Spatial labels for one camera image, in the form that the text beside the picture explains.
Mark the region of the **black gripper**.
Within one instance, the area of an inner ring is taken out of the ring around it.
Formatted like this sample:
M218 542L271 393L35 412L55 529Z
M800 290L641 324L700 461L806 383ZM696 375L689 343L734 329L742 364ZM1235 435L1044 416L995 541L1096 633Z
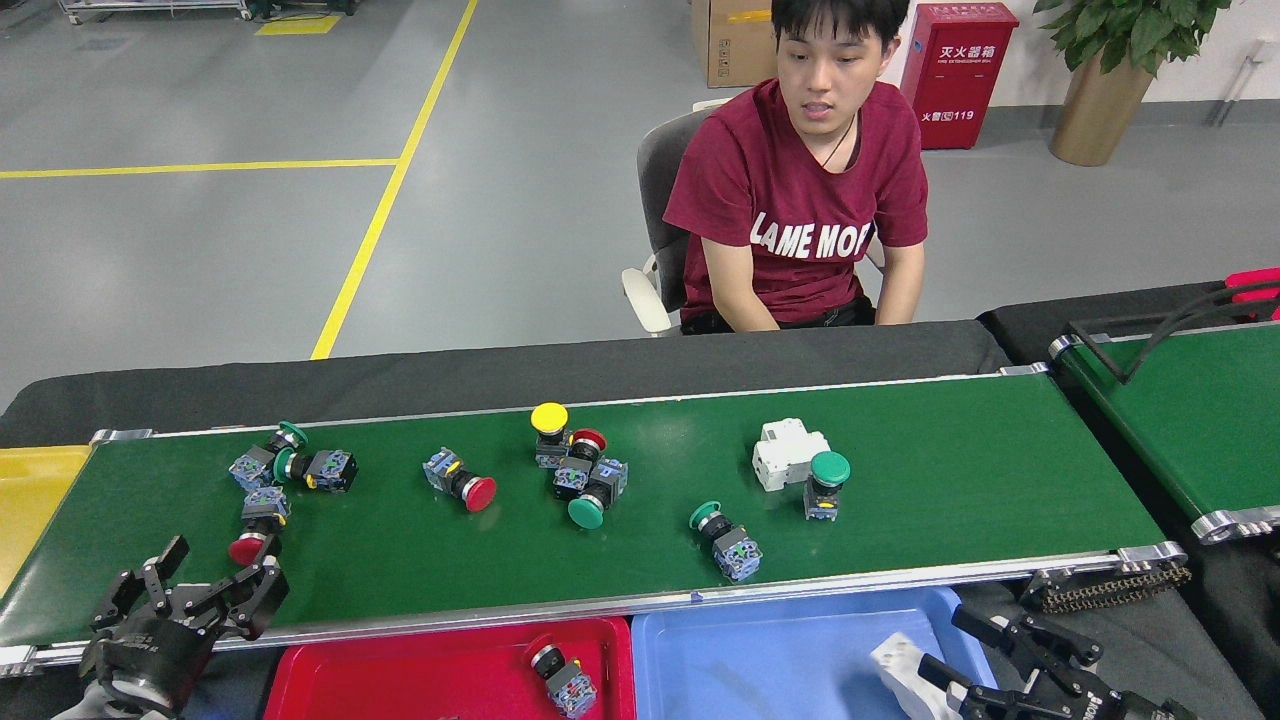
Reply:
M977 684L924 653L918 666L918 676L925 683L920 719L1201 717L1175 700L1157 705L1135 692L1112 689L1092 674L1103 656L1101 643L1050 620L1030 614L1014 619L987 616L961 605L954 611L952 624L1004 653L1021 679L1030 678L1027 697L1011 710L1007 693ZM1076 669L1088 673L1070 673Z
M90 620L95 638L82 667L92 682L79 702L82 717L179 716L218 637L257 639L289 592L278 560L264 559L210 585L197 585L188 614L172 614L166 583L188 552L187 539L174 536L140 570L114 577ZM142 600L147 610L129 615Z

